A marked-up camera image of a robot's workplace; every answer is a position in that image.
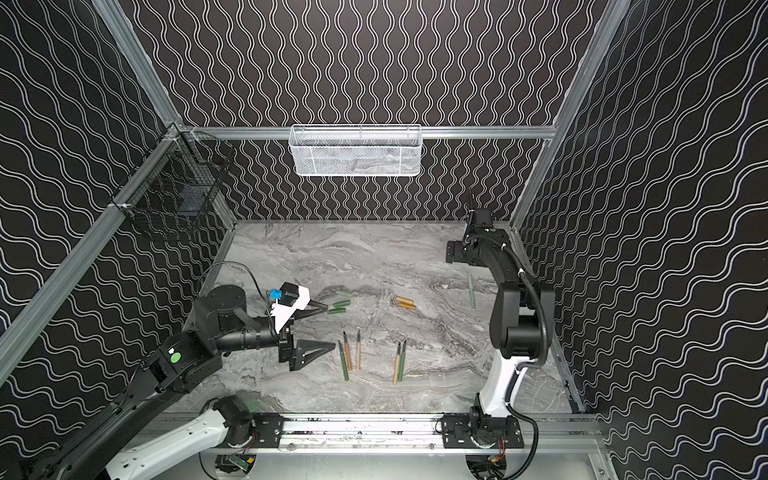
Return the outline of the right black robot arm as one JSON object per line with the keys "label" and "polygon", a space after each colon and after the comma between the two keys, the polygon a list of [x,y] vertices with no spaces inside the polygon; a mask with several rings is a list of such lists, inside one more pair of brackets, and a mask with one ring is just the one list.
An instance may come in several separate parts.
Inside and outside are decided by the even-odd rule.
{"label": "right black robot arm", "polygon": [[478,404],[484,416],[507,417],[525,375],[547,363],[554,290],[536,282],[513,250],[510,235],[495,225],[488,209],[469,209],[462,237],[446,245],[446,261],[486,268],[496,284],[488,325],[495,353]]}

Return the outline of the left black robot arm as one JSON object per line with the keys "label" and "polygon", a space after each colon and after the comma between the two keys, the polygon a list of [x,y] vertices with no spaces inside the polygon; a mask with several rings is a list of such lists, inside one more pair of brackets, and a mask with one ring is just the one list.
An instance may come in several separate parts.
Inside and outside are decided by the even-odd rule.
{"label": "left black robot arm", "polygon": [[6,479],[151,479],[220,445],[248,450],[263,438],[236,395],[214,401],[186,425],[136,447],[128,444],[170,405],[191,393],[235,351],[274,348],[297,371],[334,350],[329,342],[296,340],[292,325],[328,311],[303,286],[270,292],[264,316],[247,312],[244,289],[220,285],[196,299],[191,324],[145,357],[126,389],[53,453],[21,460]]}

